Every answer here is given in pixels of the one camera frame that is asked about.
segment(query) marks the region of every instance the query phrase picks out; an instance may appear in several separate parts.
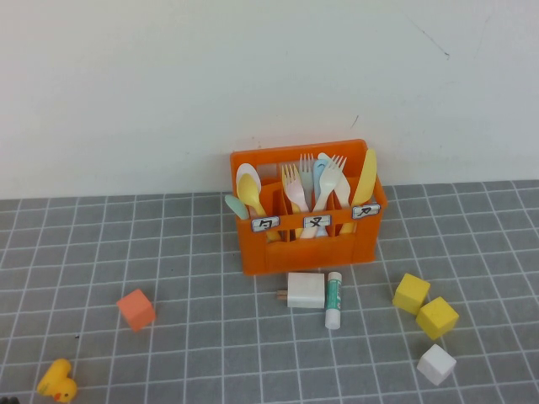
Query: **label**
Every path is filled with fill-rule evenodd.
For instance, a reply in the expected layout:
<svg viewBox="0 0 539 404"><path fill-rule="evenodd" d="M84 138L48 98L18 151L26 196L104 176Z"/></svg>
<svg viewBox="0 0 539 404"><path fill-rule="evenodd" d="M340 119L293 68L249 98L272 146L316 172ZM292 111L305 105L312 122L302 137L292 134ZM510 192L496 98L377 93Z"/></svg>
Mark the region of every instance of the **label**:
<svg viewBox="0 0 539 404"><path fill-rule="evenodd" d="M328 281L328 293L326 294L326 310L337 309L340 311L340 286L338 279Z"/></svg>
<svg viewBox="0 0 539 404"><path fill-rule="evenodd" d="M261 217L251 221L251 228L255 233L258 233L277 227L279 222L279 216Z"/></svg>
<svg viewBox="0 0 539 404"><path fill-rule="evenodd" d="M331 215L308 216L303 219L303 227L325 227L331 225Z"/></svg>
<svg viewBox="0 0 539 404"><path fill-rule="evenodd" d="M378 215L381 206L379 204L356 206L352 209L352 219L361 219L365 216Z"/></svg>

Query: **glue stick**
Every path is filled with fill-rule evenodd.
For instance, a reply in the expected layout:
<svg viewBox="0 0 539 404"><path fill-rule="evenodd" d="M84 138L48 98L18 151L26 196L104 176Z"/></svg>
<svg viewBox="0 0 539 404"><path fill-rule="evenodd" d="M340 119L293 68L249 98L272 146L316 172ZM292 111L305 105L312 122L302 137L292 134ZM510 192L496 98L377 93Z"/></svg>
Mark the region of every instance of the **glue stick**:
<svg viewBox="0 0 539 404"><path fill-rule="evenodd" d="M343 275L338 272L328 274L328 291L326 294L326 328L338 330L340 328L340 286Z"/></svg>

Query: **utensil holder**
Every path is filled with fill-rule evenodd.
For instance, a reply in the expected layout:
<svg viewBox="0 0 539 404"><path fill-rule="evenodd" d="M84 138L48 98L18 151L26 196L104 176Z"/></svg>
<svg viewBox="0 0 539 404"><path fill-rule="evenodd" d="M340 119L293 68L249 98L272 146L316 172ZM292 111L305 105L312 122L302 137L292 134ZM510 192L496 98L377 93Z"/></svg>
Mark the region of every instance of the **utensil holder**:
<svg viewBox="0 0 539 404"><path fill-rule="evenodd" d="M387 206L380 179L376 178L373 196L364 209L340 209L340 204L331 193L325 211L292 213L290 201L286 198L280 181L280 163L296 162L301 154L325 152L329 156L347 157L344 175L350 183L350 198L361 175L367 144L363 140L337 141L305 146L279 147L252 151L237 151L230 156L232 176L237 168L248 162L255 168L260 165L275 164L275 177L262 178L260 202L268 217L248 219L236 217L237 236L242 253L243 272L246 275L275 274L302 271L319 267L333 267L351 263L368 263L375 260L376 239L382 223L382 214ZM236 179L232 178L234 195ZM327 223L328 237L295 239L294 230L313 222ZM355 231L339 235L344 223L356 223ZM265 231L279 231L280 242L268 242Z"/></svg>

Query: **yellow spoon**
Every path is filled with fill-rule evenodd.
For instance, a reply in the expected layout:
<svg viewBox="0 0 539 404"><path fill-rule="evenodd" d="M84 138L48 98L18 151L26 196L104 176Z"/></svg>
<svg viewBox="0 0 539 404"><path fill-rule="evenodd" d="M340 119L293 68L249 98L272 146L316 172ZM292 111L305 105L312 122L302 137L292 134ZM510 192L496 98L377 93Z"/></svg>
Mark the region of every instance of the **yellow spoon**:
<svg viewBox="0 0 539 404"><path fill-rule="evenodd" d="M374 190L376 182L376 152L374 149L367 150L363 169L361 170L360 181L357 183L354 198L352 199L351 207L363 205L367 202ZM339 234L351 233L355 229L355 223L345 223Z"/></svg>
<svg viewBox="0 0 539 404"><path fill-rule="evenodd" d="M259 189L253 177L244 174L237 183L237 196L247 206L251 206L258 216L265 217L266 211L260 203ZM277 231L267 231L268 239L272 242L279 242L280 236Z"/></svg>

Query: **power adapter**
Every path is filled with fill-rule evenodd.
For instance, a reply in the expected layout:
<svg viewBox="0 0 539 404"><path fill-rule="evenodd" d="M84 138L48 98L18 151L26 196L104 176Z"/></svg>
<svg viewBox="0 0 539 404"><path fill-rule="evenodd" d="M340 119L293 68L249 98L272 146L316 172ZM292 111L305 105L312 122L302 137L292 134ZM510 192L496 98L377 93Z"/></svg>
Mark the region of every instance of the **power adapter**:
<svg viewBox="0 0 539 404"><path fill-rule="evenodd" d="M277 299L288 307L323 309L325 303L324 274L288 273L288 290L279 290Z"/></svg>

